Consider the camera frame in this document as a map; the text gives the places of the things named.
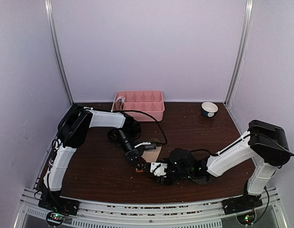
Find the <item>beige striped sock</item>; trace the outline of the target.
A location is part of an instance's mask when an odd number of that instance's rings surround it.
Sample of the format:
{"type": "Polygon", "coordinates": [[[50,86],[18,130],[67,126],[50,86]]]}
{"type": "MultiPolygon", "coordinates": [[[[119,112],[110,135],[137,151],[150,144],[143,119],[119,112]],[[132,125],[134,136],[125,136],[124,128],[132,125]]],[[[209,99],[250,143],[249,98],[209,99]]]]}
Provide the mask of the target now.
{"type": "Polygon", "coordinates": [[[150,172],[150,166],[152,162],[156,162],[161,152],[161,145],[159,140],[156,138],[150,139],[148,142],[156,143],[157,147],[155,150],[144,151],[143,148],[137,148],[141,155],[141,159],[147,162],[144,172],[150,172]]]}

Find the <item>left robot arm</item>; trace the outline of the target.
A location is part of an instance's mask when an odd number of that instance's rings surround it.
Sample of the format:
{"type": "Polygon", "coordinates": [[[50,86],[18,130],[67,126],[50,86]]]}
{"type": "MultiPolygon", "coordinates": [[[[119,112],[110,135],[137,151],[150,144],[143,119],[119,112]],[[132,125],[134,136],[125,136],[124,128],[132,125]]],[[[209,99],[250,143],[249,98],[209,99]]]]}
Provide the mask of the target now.
{"type": "Polygon", "coordinates": [[[52,142],[55,155],[48,161],[48,170],[40,187],[42,200],[53,211],[63,207],[59,192],[64,175],[72,156],[85,143],[89,130],[93,128],[109,128],[108,138],[121,145],[128,162],[136,169],[142,169],[142,156],[138,146],[134,145],[134,139],[141,134],[138,121],[122,112],[101,111],[74,104],[58,124],[57,136],[52,142]]]}

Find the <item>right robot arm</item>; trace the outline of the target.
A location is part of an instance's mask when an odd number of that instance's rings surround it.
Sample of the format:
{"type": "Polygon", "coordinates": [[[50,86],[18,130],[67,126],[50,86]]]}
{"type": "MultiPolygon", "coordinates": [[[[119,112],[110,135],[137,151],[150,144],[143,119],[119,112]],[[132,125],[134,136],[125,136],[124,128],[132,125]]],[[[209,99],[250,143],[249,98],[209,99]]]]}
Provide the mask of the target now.
{"type": "Polygon", "coordinates": [[[189,179],[207,184],[229,169],[255,156],[261,158],[252,176],[246,181],[244,193],[237,199],[241,209],[249,209],[259,199],[276,170],[287,164],[294,153],[289,151],[283,128],[252,120],[245,131],[229,146],[196,160],[191,151],[176,148],[167,159],[151,163],[151,173],[158,182],[172,184],[176,179],[189,179]]]}

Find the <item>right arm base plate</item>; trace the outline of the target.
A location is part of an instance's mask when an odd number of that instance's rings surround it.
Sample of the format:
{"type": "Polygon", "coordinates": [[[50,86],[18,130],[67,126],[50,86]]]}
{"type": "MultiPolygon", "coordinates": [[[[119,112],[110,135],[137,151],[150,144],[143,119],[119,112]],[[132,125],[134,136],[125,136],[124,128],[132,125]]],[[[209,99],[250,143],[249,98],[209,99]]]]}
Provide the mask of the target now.
{"type": "Polygon", "coordinates": [[[239,196],[235,198],[225,199],[222,202],[222,208],[225,215],[235,214],[237,221],[241,225],[252,225],[256,221],[257,207],[263,205],[259,197],[239,196]]]}

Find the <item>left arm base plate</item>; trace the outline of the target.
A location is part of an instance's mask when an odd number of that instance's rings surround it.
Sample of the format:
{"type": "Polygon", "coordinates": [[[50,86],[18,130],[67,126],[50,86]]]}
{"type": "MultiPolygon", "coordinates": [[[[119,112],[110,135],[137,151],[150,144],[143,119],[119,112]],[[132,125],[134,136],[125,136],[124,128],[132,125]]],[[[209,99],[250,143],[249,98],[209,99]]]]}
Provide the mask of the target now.
{"type": "Polygon", "coordinates": [[[55,202],[52,198],[40,199],[38,206],[49,210],[46,214],[46,222],[52,227],[62,225],[68,216],[76,216],[79,209],[79,201],[73,199],[59,198],[55,202]]]}

